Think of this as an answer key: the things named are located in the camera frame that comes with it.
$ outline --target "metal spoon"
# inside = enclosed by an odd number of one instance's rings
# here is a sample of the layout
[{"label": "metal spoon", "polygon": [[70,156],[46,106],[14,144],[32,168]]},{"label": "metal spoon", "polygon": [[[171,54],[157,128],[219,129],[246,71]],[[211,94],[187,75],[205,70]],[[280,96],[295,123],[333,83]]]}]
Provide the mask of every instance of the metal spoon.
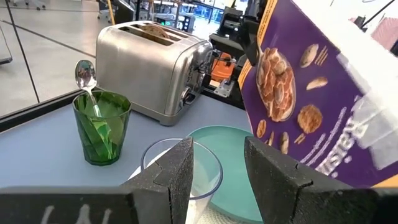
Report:
[{"label": "metal spoon", "polygon": [[94,105],[94,112],[97,117],[101,117],[100,108],[97,105],[91,90],[97,85],[95,68],[91,61],[80,60],[75,69],[76,84],[81,90],[87,91]]}]

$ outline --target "teal bowl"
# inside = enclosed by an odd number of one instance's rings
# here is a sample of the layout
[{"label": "teal bowl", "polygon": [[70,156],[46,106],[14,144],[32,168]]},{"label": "teal bowl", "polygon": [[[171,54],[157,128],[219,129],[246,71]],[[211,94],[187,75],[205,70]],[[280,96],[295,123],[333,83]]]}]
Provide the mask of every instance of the teal bowl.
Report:
[{"label": "teal bowl", "polygon": [[189,136],[214,152],[223,166],[223,182],[211,199],[211,208],[238,221],[262,223],[244,161],[244,139],[253,135],[228,126],[207,126]]}]

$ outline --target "toaster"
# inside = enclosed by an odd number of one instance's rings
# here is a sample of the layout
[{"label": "toaster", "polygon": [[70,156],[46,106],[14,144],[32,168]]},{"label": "toaster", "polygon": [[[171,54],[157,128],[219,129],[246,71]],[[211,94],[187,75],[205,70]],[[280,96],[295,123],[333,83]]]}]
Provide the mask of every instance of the toaster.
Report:
[{"label": "toaster", "polygon": [[[140,29],[160,26],[169,38]],[[172,126],[200,96],[213,47],[207,40],[152,21],[104,28],[96,43],[98,86],[126,96],[132,109]]]}]

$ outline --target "orange component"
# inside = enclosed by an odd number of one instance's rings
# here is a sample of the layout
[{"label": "orange component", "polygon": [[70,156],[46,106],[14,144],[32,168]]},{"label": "orange component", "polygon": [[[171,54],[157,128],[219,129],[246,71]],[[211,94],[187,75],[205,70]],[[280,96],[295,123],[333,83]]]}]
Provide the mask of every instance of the orange component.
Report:
[{"label": "orange component", "polygon": [[220,60],[214,59],[213,67],[211,68],[211,79],[216,82],[221,82],[224,79],[228,79],[232,75],[235,63],[225,62],[226,58],[231,58],[227,53],[222,53]]}]

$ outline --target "light blue table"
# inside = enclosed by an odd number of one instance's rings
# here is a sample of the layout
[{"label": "light blue table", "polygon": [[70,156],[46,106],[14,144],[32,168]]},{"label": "light blue table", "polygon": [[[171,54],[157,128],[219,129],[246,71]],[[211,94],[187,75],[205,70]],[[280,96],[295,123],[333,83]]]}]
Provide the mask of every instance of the light blue table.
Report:
[{"label": "light blue table", "polygon": [[250,131],[246,112],[201,96],[172,127],[132,112],[120,160],[92,166],[84,160],[71,105],[0,135],[0,187],[115,186],[139,167],[145,148],[163,138],[183,138],[209,125]]}]

